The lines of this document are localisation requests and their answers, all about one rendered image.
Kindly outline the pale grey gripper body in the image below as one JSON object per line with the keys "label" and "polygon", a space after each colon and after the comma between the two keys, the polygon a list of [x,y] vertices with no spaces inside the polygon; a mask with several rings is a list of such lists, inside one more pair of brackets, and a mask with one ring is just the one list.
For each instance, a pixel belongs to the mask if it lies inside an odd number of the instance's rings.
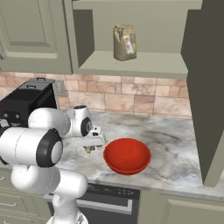
{"label": "pale grey gripper body", "polygon": [[65,136],[65,139],[71,141],[74,147],[97,146],[106,143],[104,135],[85,137]]}

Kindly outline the red bowl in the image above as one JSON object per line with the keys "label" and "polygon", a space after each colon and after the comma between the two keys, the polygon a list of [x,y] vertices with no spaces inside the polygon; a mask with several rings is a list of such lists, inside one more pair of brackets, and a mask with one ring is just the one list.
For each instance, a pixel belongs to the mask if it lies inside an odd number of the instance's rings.
{"label": "red bowl", "polygon": [[151,161],[151,151],[144,143],[133,138],[119,138],[104,149],[107,166],[122,175],[134,175],[143,171]]}

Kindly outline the black dishwasher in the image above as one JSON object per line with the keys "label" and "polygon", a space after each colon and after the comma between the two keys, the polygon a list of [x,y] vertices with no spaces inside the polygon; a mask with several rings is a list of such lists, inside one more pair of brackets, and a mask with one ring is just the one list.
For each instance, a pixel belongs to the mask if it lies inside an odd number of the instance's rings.
{"label": "black dishwasher", "polygon": [[48,193],[46,224],[137,224],[139,197],[139,190],[98,184]]}

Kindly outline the black coffee machine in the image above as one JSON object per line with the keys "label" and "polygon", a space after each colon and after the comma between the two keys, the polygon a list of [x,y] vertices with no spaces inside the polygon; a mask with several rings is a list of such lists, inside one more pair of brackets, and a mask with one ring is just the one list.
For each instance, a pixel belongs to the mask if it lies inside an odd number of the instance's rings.
{"label": "black coffee machine", "polygon": [[58,107],[55,80],[31,78],[0,101],[0,119],[10,126],[27,127],[30,113],[38,108]]}

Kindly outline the olive drawer front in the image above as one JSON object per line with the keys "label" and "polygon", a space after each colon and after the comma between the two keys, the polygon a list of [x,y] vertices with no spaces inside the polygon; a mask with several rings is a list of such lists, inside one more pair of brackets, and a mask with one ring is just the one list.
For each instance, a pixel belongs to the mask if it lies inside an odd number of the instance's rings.
{"label": "olive drawer front", "polygon": [[20,192],[11,183],[11,169],[0,168],[0,202],[15,207],[0,206],[0,224],[46,224],[52,217],[42,196]]}

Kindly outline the olive open shelf cupboard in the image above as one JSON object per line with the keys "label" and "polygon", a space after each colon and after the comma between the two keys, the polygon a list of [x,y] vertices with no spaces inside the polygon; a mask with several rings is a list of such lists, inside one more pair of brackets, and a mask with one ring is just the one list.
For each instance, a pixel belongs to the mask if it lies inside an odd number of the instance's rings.
{"label": "olive open shelf cupboard", "polygon": [[[75,74],[184,79],[181,55],[189,10],[203,0],[64,0]],[[133,25],[136,58],[114,59],[113,29]]]}

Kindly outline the brown paper bag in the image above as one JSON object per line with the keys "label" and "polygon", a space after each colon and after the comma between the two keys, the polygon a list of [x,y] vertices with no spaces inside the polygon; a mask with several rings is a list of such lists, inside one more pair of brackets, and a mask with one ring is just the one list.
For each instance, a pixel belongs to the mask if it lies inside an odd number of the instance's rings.
{"label": "brown paper bag", "polygon": [[113,30],[114,58],[125,61],[137,57],[136,33],[132,24],[117,24]]}

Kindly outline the olive base cupboard door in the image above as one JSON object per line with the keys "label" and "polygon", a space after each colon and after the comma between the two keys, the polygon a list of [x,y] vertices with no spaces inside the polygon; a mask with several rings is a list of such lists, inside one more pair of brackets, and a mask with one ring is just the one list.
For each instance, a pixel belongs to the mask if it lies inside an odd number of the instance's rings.
{"label": "olive base cupboard door", "polygon": [[224,224],[224,202],[141,191],[138,224]]}

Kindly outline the olive tall cabinet panel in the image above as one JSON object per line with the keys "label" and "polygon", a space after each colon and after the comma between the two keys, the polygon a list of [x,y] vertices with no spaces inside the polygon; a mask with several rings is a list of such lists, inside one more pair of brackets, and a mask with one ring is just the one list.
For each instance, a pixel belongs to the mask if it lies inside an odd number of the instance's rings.
{"label": "olive tall cabinet panel", "polygon": [[189,10],[181,50],[204,186],[224,170],[224,0]]}

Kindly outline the grey wall socket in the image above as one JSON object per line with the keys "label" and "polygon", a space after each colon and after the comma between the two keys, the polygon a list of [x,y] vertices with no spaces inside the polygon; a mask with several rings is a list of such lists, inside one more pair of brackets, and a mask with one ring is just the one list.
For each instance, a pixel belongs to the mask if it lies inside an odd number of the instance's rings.
{"label": "grey wall socket", "polygon": [[63,80],[56,80],[55,87],[56,87],[57,96],[62,96],[62,97],[67,96],[65,83]]}

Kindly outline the olive wall cupboard door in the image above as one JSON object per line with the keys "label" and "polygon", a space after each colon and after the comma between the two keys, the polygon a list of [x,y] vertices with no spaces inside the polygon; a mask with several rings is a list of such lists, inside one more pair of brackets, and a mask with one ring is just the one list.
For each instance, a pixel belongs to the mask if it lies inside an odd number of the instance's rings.
{"label": "olive wall cupboard door", "polygon": [[72,72],[64,0],[0,0],[0,71]]}

